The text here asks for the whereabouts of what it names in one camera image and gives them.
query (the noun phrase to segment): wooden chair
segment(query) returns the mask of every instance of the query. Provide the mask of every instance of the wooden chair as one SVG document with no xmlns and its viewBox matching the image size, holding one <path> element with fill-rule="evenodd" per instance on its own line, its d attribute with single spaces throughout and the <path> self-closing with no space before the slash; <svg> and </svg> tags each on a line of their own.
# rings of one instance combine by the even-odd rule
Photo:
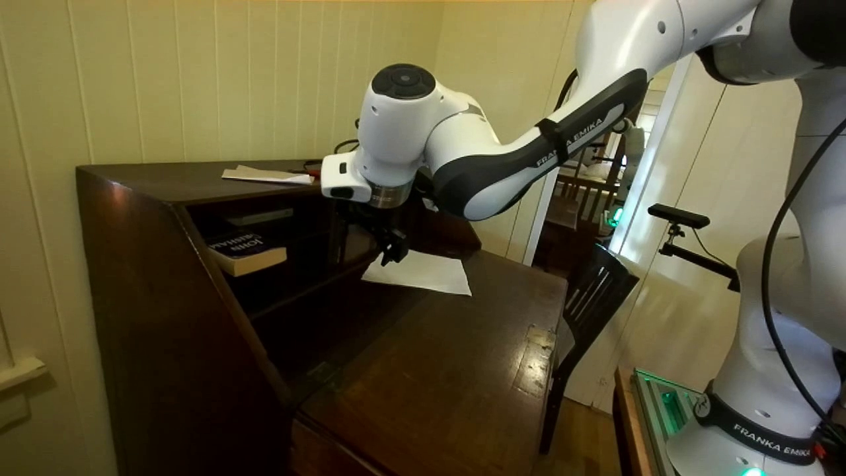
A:
<svg viewBox="0 0 846 476">
<path fill-rule="evenodd" d="M 567 381 L 573 366 L 590 348 L 590 344 L 600 335 L 605 321 L 622 305 L 627 292 L 635 287 L 637 278 L 604 246 L 596 246 L 586 266 L 571 280 L 567 304 L 555 327 L 555 348 L 549 354 L 553 374 L 547 390 L 547 410 L 542 422 L 539 452 L 547 454 L 559 410 L 563 398 Z"/>
</svg>

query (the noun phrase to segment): cable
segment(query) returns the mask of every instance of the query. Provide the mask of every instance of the cable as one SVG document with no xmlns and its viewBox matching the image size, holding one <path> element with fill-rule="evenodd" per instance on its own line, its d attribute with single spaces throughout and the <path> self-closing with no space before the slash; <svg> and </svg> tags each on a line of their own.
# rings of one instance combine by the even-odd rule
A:
<svg viewBox="0 0 846 476">
<path fill-rule="evenodd" d="M 355 148 L 360 148 L 360 139 L 342 139 L 335 148 L 334 148 L 334 152 L 342 152 L 342 149 L 355 149 Z"/>
<path fill-rule="evenodd" d="M 768 321 L 768 331 L 769 331 L 769 337 L 776 344 L 776 350 L 777 356 L 782 358 L 793 386 L 799 387 L 799 393 L 806 398 L 806 403 L 820 415 L 823 424 L 827 427 L 827 419 L 824 419 L 824 410 L 814 401 L 814 395 L 809 393 L 809 387 L 801 383 L 801 378 L 795 374 L 793 370 L 793 362 L 776 331 L 776 319 L 772 319 L 772 305 L 769 305 L 769 266 L 772 266 L 772 249 L 776 249 L 776 237 L 777 237 L 777 230 L 782 227 L 782 218 L 790 208 L 790 202 L 795 200 L 799 189 L 805 188 L 805 181 L 809 180 L 809 173 L 816 168 L 816 163 L 823 160 L 824 149 L 838 139 L 838 135 L 844 135 L 846 128 L 846 115 L 842 118 L 842 123 L 820 141 L 820 148 L 814 149 L 814 156 L 809 157 L 809 163 L 801 168 L 801 173 L 795 177 L 793 188 L 789 189 L 782 206 L 777 208 L 772 225 L 769 225 L 769 231 L 768 231 L 768 242 L 765 242 L 765 258 L 762 258 L 762 305 L 765 305 L 765 321 Z"/>
<path fill-rule="evenodd" d="M 692 230 L 692 237 L 695 242 L 703 249 L 703 254 L 709 254 L 715 260 L 724 263 L 724 266 L 733 266 L 728 263 L 724 258 L 720 258 L 717 254 L 711 254 L 711 249 L 703 242 L 703 237 L 699 235 L 699 230 Z"/>
<path fill-rule="evenodd" d="M 563 87 L 560 87 L 559 99 L 555 99 L 555 108 L 560 108 L 560 103 L 563 103 L 567 91 L 573 87 L 576 77 L 580 77 L 580 71 L 573 69 L 573 71 L 563 78 Z"/>
</svg>

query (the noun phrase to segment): black robot arm segment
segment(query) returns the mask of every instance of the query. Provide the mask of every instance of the black robot arm segment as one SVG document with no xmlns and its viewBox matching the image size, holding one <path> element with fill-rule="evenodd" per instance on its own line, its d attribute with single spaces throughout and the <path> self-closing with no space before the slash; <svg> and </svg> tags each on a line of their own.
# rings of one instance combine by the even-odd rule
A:
<svg viewBox="0 0 846 476">
<path fill-rule="evenodd" d="M 649 73 L 630 71 L 567 118 L 542 118 L 523 135 L 528 139 L 514 149 L 446 157 L 444 167 L 434 168 L 436 202 L 468 218 L 499 214 L 518 200 L 535 180 L 637 111 L 646 90 Z"/>
<path fill-rule="evenodd" d="M 844 0 L 793 0 L 790 33 L 809 57 L 846 65 L 844 19 Z"/>
</svg>

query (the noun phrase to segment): green light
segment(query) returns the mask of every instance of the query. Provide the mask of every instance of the green light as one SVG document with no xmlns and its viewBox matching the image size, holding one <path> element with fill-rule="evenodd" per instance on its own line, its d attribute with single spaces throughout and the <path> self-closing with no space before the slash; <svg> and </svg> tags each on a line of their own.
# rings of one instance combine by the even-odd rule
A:
<svg viewBox="0 0 846 476">
<path fill-rule="evenodd" d="M 620 222 L 622 222 L 622 217 L 623 217 L 623 208 L 622 208 L 622 206 L 613 206 L 613 208 L 605 210 L 605 225 L 609 225 L 612 230 L 616 230 Z"/>
<path fill-rule="evenodd" d="M 768 476 L 768 469 L 762 469 L 762 467 L 748 467 L 748 469 L 742 469 L 742 476 Z"/>
</svg>

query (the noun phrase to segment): dark wood surface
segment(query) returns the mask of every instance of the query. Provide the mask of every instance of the dark wood surface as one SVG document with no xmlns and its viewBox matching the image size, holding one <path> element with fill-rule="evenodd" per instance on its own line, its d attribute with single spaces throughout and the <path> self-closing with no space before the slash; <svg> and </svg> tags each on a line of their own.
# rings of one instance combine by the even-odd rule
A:
<svg viewBox="0 0 846 476">
<path fill-rule="evenodd" d="M 358 263 L 334 260 L 316 184 L 223 180 L 232 163 L 80 167 L 76 196 L 119 469 L 282 473 L 297 390 L 253 327 L 253 292 L 207 246 L 230 210 L 297 208 L 289 260 L 253 275 L 271 319 Z M 302 168 L 302 160 L 261 163 Z"/>
<path fill-rule="evenodd" d="M 405 300 L 383 308 L 395 325 L 334 373 L 300 422 L 386 473 L 532 473 L 567 283 L 483 251 L 466 270 L 471 299 L 395 291 Z M 368 300 L 347 315 L 370 311 Z"/>
<path fill-rule="evenodd" d="M 438 237 L 419 242 L 471 254 L 477 295 L 360 283 L 372 242 L 342 231 L 316 184 L 223 180 L 232 163 L 76 172 L 125 476 L 285 473 L 300 403 L 306 424 L 293 424 L 292 461 L 302 473 L 339 454 L 342 473 L 616 473 L 590 446 L 613 444 L 590 410 L 567 410 L 563 419 L 583 422 L 568 419 L 559 448 L 538 458 L 560 278 L 474 254 L 466 222 L 427 214 L 409 230 Z M 243 280 L 223 275 L 207 254 L 223 231 L 216 214 L 268 206 L 297 208 L 280 231 L 289 260 Z"/>
<path fill-rule="evenodd" d="M 637 386 L 633 366 L 620 366 L 613 373 L 613 424 L 622 454 L 623 473 L 633 476 L 657 476 L 659 467 L 651 454 L 651 442 L 646 432 L 646 418 L 637 401 Z"/>
</svg>

